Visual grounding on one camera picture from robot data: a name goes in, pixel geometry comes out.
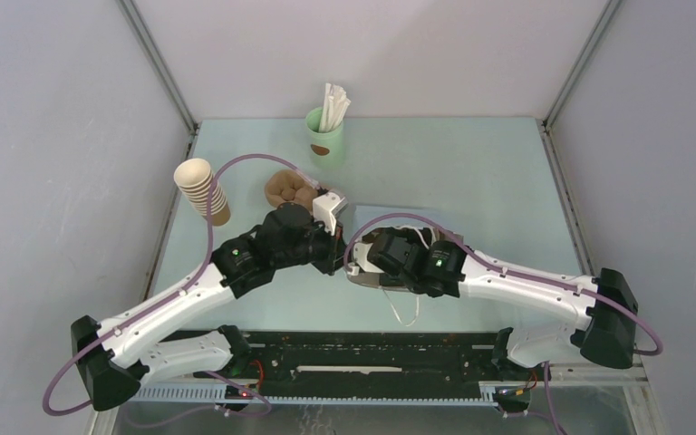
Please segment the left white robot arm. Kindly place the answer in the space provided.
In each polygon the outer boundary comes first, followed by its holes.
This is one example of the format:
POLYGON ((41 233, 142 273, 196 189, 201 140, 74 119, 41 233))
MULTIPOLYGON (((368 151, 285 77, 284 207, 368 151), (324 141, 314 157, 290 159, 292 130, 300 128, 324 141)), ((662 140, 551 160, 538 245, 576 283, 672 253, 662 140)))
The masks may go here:
POLYGON ((247 372, 250 353, 240 333, 229 327, 194 339, 168 336, 196 317, 231 304, 268 285, 279 270, 313 266, 332 275, 343 261, 345 201, 333 193, 317 198, 313 209, 285 203, 262 224, 212 249, 182 282, 101 322, 89 315, 71 325, 72 357, 88 406, 116 408, 147 383, 201 371, 228 377, 247 372))

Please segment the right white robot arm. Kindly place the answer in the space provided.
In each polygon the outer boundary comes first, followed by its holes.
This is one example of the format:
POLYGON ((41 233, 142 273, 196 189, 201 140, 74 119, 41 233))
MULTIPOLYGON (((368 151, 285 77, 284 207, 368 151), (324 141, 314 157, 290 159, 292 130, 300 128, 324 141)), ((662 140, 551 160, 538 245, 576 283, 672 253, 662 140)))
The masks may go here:
POLYGON ((629 369, 635 353, 638 303, 624 275, 604 268, 597 276, 565 277, 484 256, 461 241, 411 227, 386 227, 351 249, 351 274, 375 285, 432 298, 498 301, 556 319, 544 328, 500 333, 490 364, 504 379, 551 360, 564 347, 588 362, 629 369))

